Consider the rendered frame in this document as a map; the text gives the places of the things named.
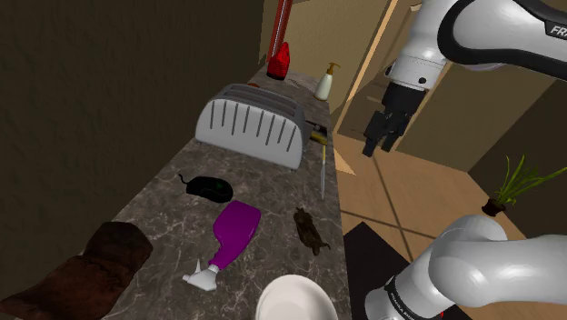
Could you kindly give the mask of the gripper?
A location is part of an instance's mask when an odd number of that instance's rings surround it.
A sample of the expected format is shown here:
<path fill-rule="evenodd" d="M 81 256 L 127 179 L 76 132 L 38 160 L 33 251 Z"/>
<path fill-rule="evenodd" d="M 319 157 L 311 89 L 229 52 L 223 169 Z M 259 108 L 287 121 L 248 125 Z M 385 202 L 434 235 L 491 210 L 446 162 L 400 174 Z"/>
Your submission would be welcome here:
<path fill-rule="evenodd" d="M 363 133 L 363 154 L 372 157 L 378 142 L 384 136 L 382 150 L 390 152 L 396 140 L 405 132 L 411 117 L 426 95 L 425 90 L 410 88 L 391 82 L 382 99 L 383 113 L 375 111 Z"/>

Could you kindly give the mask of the cream soap dispenser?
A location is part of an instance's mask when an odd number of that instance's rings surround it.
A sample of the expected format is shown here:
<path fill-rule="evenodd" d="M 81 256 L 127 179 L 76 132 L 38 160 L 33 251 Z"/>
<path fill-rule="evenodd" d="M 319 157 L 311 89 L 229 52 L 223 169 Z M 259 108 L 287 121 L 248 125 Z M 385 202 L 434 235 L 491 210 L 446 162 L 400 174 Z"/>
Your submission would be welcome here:
<path fill-rule="evenodd" d="M 320 101 L 326 101 L 330 94 L 332 83 L 333 83 L 333 68 L 339 66 L 336 63 L 330 63 L 325 74 L 322 76 L 315 89 L 313 97 Z"/>

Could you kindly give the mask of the brown cat figure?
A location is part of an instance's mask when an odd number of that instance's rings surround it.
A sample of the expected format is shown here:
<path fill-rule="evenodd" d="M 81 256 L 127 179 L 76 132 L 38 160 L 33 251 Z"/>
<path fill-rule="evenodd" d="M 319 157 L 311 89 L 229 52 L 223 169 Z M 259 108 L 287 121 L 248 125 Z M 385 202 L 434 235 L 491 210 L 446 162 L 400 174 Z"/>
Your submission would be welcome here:
<path fill-rule="evenodd" d="M 325 243 L 313 224 L 313 217 L 303 208 L 297 207 L 293 214 L 293 220 L 300 241 L 308 248 L 312 249 L 314 255 L 320 254 L 321 247 L 331 248 Z"/>

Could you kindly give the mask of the red faceted object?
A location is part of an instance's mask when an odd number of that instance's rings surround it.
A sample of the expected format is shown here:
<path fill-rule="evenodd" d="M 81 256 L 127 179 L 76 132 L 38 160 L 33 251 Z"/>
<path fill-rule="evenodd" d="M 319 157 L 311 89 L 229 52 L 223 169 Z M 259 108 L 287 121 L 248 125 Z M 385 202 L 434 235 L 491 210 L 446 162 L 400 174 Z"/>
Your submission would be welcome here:
<path fill-rule="evenodd" d="M 270 58 L 266 74 L 276 80 L 284 80 L 290 64 L 289 45 L 283 42 L 275 55 Z"/>

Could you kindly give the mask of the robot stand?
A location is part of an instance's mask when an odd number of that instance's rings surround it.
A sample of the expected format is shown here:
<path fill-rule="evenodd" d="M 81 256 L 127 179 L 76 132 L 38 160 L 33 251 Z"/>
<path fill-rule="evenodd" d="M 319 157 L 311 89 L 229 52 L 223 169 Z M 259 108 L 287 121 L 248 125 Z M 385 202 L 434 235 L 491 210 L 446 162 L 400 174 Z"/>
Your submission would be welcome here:
<path fill-rule="evenodd" d="M 380 289 L 385 296 L 384 320 L 472 320 L 457 305 L 452 305 L 432 318 L 423 318 L 411 312 L 409 316 L 398 314 L 408 311 L 401 295 L 392 298 L 388 282 L 400 274 L 410 263 L 389 246 L 369 225 L 360 223 L 344 237 L 345 258 L 351 298 L 353 320 L 369 320 L 365 313 L 366 296 Z"/>

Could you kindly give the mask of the silver toaster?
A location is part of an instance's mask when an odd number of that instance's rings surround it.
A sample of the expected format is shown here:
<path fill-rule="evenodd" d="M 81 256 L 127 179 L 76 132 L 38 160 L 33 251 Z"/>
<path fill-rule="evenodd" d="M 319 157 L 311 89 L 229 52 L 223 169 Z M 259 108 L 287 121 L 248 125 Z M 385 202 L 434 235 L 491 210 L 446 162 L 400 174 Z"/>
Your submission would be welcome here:
<path fill-rule="evenodd" d="M 296 170 L 308 137 L 304 124 L 303 109 L 293 99 L 230 84 L 207 102 L 195 139 Z"/>

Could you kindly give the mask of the green potted plant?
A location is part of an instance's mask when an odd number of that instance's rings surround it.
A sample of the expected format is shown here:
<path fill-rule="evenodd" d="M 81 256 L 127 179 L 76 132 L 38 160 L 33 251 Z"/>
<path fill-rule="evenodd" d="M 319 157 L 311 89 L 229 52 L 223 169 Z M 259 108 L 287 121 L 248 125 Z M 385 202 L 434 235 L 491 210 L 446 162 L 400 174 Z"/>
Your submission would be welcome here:
<path fill-rule="evenodd" d="M 486 204 L 482 206 L 482 211 L 491 217 L 496 217 L 500 212 L 504 212 L 506 204 L 515 205 L 518 195 L 567 172 L 567 166 L 565 166 L 551 174 L 539 175 L 536 167 L 525 165 L 525 155 L 522 155 L 514 171 L 511 170 L 509 156 L 506 156 L 506 162 L 506 175 L 502 186 L 495 192 L 497 196 L 489 198 Z"/>

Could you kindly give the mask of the purple spray bottle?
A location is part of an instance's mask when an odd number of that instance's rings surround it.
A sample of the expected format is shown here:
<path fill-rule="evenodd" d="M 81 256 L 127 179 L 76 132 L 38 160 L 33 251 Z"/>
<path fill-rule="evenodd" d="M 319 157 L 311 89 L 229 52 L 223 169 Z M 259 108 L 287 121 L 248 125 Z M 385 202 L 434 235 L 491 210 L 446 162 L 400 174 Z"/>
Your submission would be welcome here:
<path fill-rule="evenodd" d="M 259 209 L 237 200 L 230 202 L 214 221 L 214 236 L 220 246 L 208 261 L 208 267 L 202 270 L 197 261 L 194 273 L 184 275 L 183 280 L 204 291 L 215 290 L 217 274 L 250 244 L 260 219 Z"/>

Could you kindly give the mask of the black computer mouse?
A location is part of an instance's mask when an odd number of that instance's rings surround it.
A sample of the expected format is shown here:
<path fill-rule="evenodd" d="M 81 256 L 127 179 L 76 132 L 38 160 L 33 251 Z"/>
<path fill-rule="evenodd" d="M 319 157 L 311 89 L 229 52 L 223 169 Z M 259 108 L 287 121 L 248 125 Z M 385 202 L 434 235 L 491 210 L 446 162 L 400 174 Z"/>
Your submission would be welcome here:
<path fill-rule="evenodd" d="M 233 198 L 233 188 L 221 178 L 196 176 L 190 181 L 185 181 L 181 174 L 179 177 L 185 185 L 185 192 L 189 195 L 200 196 L 215 203 L 226 203 Z"/>

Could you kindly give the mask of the white bowl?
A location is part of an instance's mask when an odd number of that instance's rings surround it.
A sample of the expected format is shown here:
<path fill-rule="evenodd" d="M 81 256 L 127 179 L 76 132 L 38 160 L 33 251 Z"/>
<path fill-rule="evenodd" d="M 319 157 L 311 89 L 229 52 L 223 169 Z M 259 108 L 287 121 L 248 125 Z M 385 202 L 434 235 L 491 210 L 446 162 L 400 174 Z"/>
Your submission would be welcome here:
<path fill-rule="evenodd" d="M 254 320 L 338 320 L 332 300 L 313 280 L 283 275 L 262 292 Z"/>

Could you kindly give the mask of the red upright post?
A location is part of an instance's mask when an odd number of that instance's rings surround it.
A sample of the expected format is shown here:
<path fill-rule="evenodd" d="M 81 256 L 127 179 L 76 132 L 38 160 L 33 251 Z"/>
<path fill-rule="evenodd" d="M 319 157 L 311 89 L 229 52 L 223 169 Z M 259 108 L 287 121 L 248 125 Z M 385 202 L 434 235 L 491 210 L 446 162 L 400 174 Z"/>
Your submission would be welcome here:
<path fill-rule="evenodd" d="M 291 13 L 293 0 L 279 0 L 274 19 L 274 28 L 271 36 L 270 45 L 267 51 L 266 62 L 277 53 L 284 42 L 286 27 Z"/>

